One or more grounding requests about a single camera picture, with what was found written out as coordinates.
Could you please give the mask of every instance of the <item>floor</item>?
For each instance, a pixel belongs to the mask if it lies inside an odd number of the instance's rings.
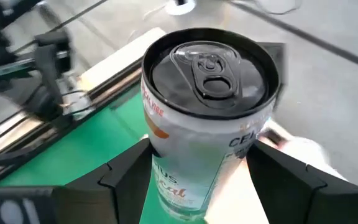
[[[62,21],[97,1],[47,0]],[[277,10],[291,4],[290,0],[261,1]],[[289,132],[319,142],[330,155],[332,166],[358,184],[358,65],[223,0],[198,0],[194,11],[176,17],[164,10],[153,11],[165,2],[107,0],[69,23],[67,29],[77,54],[76,72],[82,73],[157,26],[167,32],[186,27],[219,27],[256,41],[284,42],[288,51],[288,87],[275,119]],[[255,6],[252,1],[245,4]],[[299,10],[274,17],[358,55],[358,0],[303,0]],[[37,11],[32,11],[9,26],[6,33],[12,37],[11,48],[15,50],[33,35],[51,28]]]

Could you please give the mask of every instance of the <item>beverage can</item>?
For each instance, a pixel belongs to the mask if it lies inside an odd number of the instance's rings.
[[[207,28],[162,37],[142,69],[161,204],[181,220],[203,218],[272,114],[280,76],[257,43]]]

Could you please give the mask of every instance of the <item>pull tab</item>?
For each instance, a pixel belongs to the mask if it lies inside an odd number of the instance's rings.
[[[199,54],[192,63],[198,93],[209,100],[224,100],[237,91],[237,80],[228,62],[216,54]]]

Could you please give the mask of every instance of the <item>green panel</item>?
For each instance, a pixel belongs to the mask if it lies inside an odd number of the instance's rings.
[[[67,184],[134,145],[146,130],[138,85],[0,181],[0,186]],[[154,176],[150,183],[140,223],[182,223],[160,206]]]

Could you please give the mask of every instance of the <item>can lid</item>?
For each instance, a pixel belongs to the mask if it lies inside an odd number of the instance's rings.
[[[151,84],[169,102],[198,116],[234,116],[267,97],[264,71],[245,51],[191,41],[160,55]]]

